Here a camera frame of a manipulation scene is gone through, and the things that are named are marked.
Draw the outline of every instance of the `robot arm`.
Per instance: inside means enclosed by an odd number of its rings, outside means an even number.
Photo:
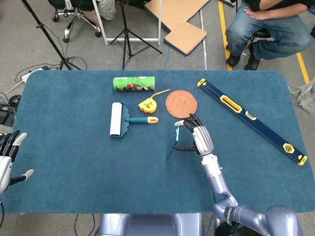
[[[26,133],[23,133],[16,138],[19,134],[19,130],[12,134],[0,134],[0,194],[6,191],[9,185],[27,180],[34,172],[33,169],[30,169],[21,176],[11,178],[12,166],[16,154],[22,141],[27,136]]]
[[[296,213],[286,206],[273,206],[266,213],[250,206],[238,205],[229,191],[222,174],[218,158],[212,154],[214,145],[206,127],[199,118],[190,115],[189,118],[175,123],[175,126],[185,126],[192,133],[194,142],[191,147],[172,145],[179,151],[197,151],[202,156],[202,165],[209,180],[212,192],[223,195],[223,199],[213,205],[214,216],[232,225],[240,223],[263,236],[303,236]]]

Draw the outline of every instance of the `cardboard piece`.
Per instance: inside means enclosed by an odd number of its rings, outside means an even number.
[[[207,32],[188,23],[209,0],[163,0],[162,23],[171,31],[164,41],[187,56],[207,35]],[[158,17],[159,0],[145,7]]]

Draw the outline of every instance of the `black shoe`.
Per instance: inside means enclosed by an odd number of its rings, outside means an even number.
[[[254,56],[253,47],[255,43],[250,43],[248,49],[251,53],[250,58],[248,59],[247,65],[244,67],[244,70],[257,70],[260,60],[257,60]]]
[[[240,61],[241,55],[239,56],[233,56],[230,54],[230,57],[226,59],[226,63],[228,63],[231,67],[234,67],[237,65],[237,63]]]

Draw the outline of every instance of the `woven coaster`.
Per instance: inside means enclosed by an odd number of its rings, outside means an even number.
[[[189,114],[194,114],[197,110],[195,97],[185,90],[171,92],[166,99],[166,109],[176,118],[187,118]]]

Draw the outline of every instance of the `yellow tape measure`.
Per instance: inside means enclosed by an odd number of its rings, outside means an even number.
[[[145,114],[150,114],[150,113],[155,112],[157,110],[157,102],[153,100],[153,97],[161,93],[168,92],[170,90],[171,89],[167,89],[167,90],[153,94],[151,97],[147,98],[146,100],[144,100],[143,102],[139,104],[140,110],[144,111]]]

